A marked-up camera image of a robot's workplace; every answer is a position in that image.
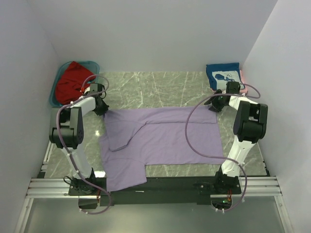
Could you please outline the lilac purple t-shirt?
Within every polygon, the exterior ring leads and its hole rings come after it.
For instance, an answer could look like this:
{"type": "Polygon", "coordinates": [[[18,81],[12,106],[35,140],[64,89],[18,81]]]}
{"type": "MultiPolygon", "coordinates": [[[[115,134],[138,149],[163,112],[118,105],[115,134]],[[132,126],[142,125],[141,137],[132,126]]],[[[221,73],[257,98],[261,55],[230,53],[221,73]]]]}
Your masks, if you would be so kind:
{"type": "Polygon", "coordinates": [[[221,164],[216,114],[206,106],[110,110],[100,138],[107,190],[147,181],[147,165],[221,164]]]}

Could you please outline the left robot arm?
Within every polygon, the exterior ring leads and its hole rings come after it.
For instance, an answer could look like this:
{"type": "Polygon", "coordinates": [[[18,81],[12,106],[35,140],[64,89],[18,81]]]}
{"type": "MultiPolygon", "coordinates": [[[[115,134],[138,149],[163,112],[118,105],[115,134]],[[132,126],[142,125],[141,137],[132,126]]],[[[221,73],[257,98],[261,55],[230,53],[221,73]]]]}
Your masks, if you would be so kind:
{"type": "Polygon", "coordinates": [[[73,170],[70,187],[80,195],[104,192],[99,187],[94,169],[87,161],[82,142],[84,139],[83,116],[94,112],[103,116],[109,106],[100,95],[80,97],[62,107],[53,107],[50,117],[49,140],[66,155],[73,170]]]}

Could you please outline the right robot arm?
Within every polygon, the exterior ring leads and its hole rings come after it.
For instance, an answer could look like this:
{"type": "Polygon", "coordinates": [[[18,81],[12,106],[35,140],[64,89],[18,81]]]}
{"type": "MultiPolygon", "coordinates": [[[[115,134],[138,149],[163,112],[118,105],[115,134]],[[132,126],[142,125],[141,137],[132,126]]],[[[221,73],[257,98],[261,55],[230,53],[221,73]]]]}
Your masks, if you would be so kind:
{"type": "Polygon", "coordinates": [[[213,188],[217,193],[239,187],[239,174],[243,163],[254,145],[264,138],[267,128],[268,105],[257,103],[237,93],[217,90],[205,102],[209,110],[221,112],[225,106],[237,110],[233,124],[234,141],[227,159],[215,174],[213,188]]]}

